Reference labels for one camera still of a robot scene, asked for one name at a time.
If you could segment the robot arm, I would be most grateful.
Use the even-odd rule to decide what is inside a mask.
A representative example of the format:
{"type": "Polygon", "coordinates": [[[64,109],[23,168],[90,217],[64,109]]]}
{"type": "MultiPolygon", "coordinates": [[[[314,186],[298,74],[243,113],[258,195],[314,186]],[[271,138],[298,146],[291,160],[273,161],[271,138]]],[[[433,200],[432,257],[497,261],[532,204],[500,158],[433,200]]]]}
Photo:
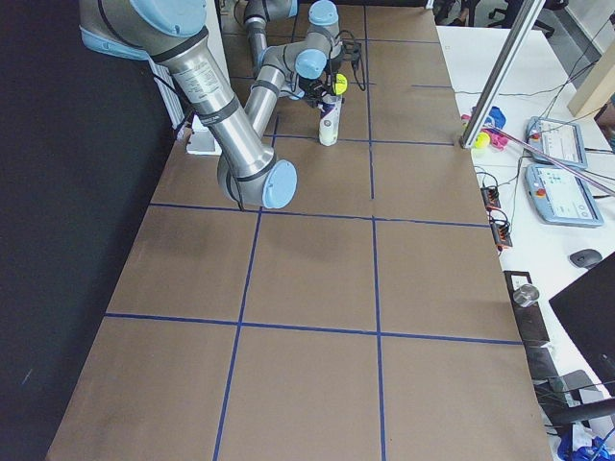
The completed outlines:
{"type": "Polygon", "coordinates": [[[249,39],[256,81],[245,106],[250,117],[270,112],[277,104],[283,88],[300,99],[306,98],[311,106],[324,104],[323,89],[298,89],[299,81],[319,82],[326,71],[335,47],[338,32],[338,13],[331,1],[316,1],[309,10],[309,28],[305,38],[286,45],[267,44],[266,26],[298,12],[296,1],[250,1],[244,12],[244,28],[249,39]]]}
{"type": "Polygon", "coordinates": [[[292,17],[295,1],[251,1],[244,13],[257,78],[245,105],[209,49],[204,1],[82,1],[80,30],[86,48],[164,66],[221,148],[217,180],[239,206],[279,209],[297,188],[294,165],[277,158],[261,137],[283,90],[332,75],[342,54],[337,7],[310,7],[305,38],[266,42],[268,23],[292,17]]]}

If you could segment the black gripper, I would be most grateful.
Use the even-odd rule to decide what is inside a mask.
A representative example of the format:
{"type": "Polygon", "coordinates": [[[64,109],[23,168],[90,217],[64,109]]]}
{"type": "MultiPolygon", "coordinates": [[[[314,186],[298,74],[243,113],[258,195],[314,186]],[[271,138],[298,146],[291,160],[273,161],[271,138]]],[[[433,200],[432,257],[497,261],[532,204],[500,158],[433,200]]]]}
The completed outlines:
{"type": "Polygon", "coordinates": [[[320,108],[324,97],[329,94],[329,85],[321,80],[301,79],[300,89],[303,90],[303,100],[313,109],[320,108]]]}
{"type": "Polygon", "coordinates": [[[343,45],[334,45],[328,55],[328,61],[326,64],[326,75],[328,77],[334,76],[341,67],[342,62],[344,61],[344,46],[343,45]]]}

